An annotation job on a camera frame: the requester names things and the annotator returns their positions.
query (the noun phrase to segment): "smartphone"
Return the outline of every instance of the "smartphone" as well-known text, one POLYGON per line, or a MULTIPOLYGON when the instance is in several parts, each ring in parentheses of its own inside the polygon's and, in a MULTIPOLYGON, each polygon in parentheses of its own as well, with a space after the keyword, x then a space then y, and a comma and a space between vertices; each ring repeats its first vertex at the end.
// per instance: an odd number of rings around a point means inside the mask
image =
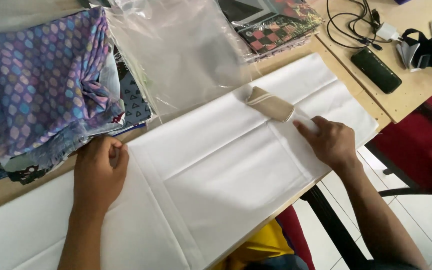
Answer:
POLYGON ((351 56, 351 62, 385 94, 393 93, 402 83, 401 79, 367 47, 351 56))

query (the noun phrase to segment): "purple patterned fabric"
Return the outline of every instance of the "purple patterned fabric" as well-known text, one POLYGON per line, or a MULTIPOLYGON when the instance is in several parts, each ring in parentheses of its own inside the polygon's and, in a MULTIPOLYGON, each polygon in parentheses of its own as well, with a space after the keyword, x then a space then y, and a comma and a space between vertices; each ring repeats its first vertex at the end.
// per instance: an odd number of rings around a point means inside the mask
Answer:
POLYGON ((0 33, 0 159, 31 151, 70 123, 111 123, 119 98, 96 82, 108 53, 103 8, 0 33))

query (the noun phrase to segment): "person's right hand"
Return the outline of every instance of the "person's right hand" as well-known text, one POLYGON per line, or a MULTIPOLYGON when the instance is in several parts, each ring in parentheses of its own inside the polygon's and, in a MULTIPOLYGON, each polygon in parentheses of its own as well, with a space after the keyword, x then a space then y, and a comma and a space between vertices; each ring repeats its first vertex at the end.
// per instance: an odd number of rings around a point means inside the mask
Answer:
POLYGON ((319 160, 333 170, 353 166, 359 162, 356 156, 354 130, 351 127, 328 121, 321 116, 316 116, 312 120, 320 129, 318 134, 311 132, 297 120, 293 121, 293 125, 306 138, 319 160))

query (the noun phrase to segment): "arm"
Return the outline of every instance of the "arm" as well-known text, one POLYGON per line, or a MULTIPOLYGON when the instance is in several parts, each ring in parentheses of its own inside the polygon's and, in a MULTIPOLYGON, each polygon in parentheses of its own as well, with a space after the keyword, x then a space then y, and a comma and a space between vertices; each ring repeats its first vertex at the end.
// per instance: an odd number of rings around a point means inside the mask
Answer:
POLYGON ((101 226, 123 188, 128 147, 112 137, 98 137, 78 153, 74 168, 74 204, 58 269, 101 268, 101 226), (110 165, 119 149, 116 167, 110 165))
POLYGON ((356 156, 354 131, 320 116, 313 121, 321 129, 319 134, 311 133, 300 122, 295 121, 294 125, 316 156, 341 178, 371 255, 383 262, 406 263, 428 269, 411 236, 366 176, 356 156))

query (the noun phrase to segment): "folded white cloth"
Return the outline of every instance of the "folded white cloth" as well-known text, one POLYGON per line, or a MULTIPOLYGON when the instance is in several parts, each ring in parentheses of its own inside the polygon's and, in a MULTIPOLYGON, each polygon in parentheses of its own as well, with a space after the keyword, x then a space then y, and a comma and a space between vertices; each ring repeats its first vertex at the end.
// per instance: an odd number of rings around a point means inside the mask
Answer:
MULTIPOLYGON (((360 146, 377 122, 318 54, 129 142, 128 176, 103 224, 104 269, 204 269, 330 169, 290 122, 244 104, 254 86, 309 117, 343 122, 360 146)), ((54 269, 73 172, 0 207, 0 269, 54 269)))

